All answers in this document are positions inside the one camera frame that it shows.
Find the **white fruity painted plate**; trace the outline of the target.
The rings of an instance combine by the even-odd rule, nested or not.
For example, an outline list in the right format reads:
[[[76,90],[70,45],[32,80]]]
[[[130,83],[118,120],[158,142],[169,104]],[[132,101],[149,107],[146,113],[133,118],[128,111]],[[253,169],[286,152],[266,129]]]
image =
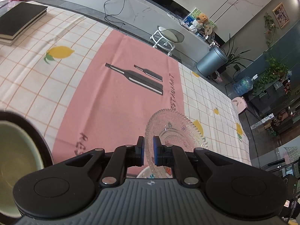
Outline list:
[[[144,168],[136,178],[144,179],[158,179],[158,178],[172,178],[172,170],[169,167],[160,167],[157,174],[153,174],[150,167]]]

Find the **clear glass plate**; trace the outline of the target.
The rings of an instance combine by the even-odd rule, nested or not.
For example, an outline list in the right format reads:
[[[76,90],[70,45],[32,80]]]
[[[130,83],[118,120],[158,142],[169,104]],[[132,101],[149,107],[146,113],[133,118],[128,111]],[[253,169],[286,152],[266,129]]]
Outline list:
[[[155,165],[154,136],[158,136],[163,145],[176,145],[186,152],[197,147],[208,148],[206,138],[186,116],[172,109],[159,110],[149,119],[145,129],[145,156],[153,178],[172,177],[169,167]]]

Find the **orange steel bowl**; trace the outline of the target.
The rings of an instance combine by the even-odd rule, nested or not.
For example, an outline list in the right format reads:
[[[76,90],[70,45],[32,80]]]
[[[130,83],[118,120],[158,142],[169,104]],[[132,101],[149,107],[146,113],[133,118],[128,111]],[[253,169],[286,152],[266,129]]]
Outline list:
[[[44,137],[30,121],[15,112],[7,110],[1,110],[1,121],[9,121],[22,128],[35,143],[42,158],[44,168],[53,165],[52,154]],[[1,214],[1,224],[12,224],[17,219]]]

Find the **green ceramic bowl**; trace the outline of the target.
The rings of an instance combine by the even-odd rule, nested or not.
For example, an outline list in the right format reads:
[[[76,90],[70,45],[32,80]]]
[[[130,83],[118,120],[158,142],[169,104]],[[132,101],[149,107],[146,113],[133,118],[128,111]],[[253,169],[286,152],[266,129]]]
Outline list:
[[[23,176],[44,168],[32,138],[18,125],[1,121],[1,214],[19,218],[13,188]]]

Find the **pink round fan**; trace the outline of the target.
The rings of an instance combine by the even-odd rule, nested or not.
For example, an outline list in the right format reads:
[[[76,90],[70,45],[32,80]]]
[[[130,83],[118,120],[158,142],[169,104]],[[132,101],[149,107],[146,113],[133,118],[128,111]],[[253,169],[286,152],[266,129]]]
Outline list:
[[[244,97],[235,97],[234,99],[232,99],[232,104],[234,105],[238,114],[243,113],[248,108],[248,105]]]

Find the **blue water jug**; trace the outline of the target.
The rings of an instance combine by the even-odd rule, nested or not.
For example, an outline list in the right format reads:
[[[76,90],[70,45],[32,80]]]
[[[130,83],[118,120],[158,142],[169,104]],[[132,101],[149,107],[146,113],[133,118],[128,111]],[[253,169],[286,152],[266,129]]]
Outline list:
[[[237,83],[233,84],[233,90],[236,92],[238,96],[242,96],[253,89],[254,81],[257,78],[258,78],[257,74],[254,75],[253,77],[245,76]]]

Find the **grey metal trash can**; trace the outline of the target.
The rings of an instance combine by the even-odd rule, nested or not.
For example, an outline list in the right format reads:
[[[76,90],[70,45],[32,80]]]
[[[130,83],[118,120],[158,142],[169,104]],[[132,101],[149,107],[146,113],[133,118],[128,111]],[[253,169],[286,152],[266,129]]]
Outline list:
[[[199,73],[208,77],[223,66],[228,60],[223,50],[219,47],[210,48],[209,52],[196,64]]]

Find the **white rolling stool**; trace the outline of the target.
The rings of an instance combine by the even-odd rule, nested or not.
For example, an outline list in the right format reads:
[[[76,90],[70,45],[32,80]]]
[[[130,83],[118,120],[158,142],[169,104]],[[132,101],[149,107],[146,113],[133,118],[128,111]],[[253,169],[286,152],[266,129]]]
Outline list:
[[[157,26],[157,30],[150,36],[149,39],[154,42],[153,48],[159,47],[167,51],[167,55],[171,57],[176,44],[182,43],[185,36],[175,29]]]

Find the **potted floor plant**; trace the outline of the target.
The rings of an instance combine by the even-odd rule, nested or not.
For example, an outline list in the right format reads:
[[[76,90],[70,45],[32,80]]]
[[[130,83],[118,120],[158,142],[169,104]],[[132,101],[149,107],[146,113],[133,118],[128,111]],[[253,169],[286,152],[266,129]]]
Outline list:
[[[225,72],[226,69],[230,65],[239,65],[243,68],[246,68],[242,63],[241,60],[246,60],[249,62],[254,62],[254,60],[244,57],[244,54],[247,52],[250,52],[251,50],[245,50],[242,52],[238,52],[238,47],[235,46],[235,39],[231,37],[231,34],[229,34],[229,40],[228,40],[228,47],[227,49],[221,48],[221,51],[225,54],[225,57],[227,58],[227,61],[225,64],[223,64],[220,67],[220,73]]]

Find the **hanging vine plant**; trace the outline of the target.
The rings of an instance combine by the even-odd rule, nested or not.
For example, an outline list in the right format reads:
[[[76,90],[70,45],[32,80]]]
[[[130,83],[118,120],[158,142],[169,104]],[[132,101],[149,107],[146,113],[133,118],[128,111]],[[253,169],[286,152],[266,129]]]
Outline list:
[[[267,84],[275,82],[276,80],[283,81],[288,73],[287,65],[279,62],[272,53],[271,45],[274,42],[277,26],[274,19],[269,13],[264,15],[264,28],[265,31],[265,42],[267,50],[264,51],[263,56],[265,61],[268,63],[267,68],[263,71],[262,75],[258,77],[257,82],[253,85],[253,95],[258,95],[257,92],[263,92]]]

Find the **teddy bear toy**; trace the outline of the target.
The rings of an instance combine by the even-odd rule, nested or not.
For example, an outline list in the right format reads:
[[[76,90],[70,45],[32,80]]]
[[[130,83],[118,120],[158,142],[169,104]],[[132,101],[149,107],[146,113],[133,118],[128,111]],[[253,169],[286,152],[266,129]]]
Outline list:
[[[198,23],[202,24],[203,26],[206,25],[209,21],[208,17],[204,13],[197,15],[196,20]]]

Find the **black book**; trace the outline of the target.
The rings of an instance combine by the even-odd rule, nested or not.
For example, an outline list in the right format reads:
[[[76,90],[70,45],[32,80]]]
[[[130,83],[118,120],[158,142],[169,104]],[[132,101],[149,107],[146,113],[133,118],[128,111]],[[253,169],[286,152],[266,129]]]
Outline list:
[[[1,6],[1,44],[12,45],[47,13],[47,6],[12,1]]]

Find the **framed wall picture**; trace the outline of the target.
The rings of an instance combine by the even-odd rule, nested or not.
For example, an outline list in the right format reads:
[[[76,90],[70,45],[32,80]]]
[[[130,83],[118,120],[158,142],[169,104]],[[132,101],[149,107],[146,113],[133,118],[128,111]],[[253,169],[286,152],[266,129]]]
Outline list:
[[[273,14],[280,26],[280,28],[282,29],[285,25],[287,25],[287,23],[290,21],[288,14],[284,8],[283,3],[278,4],[274,10],[273,10]]]

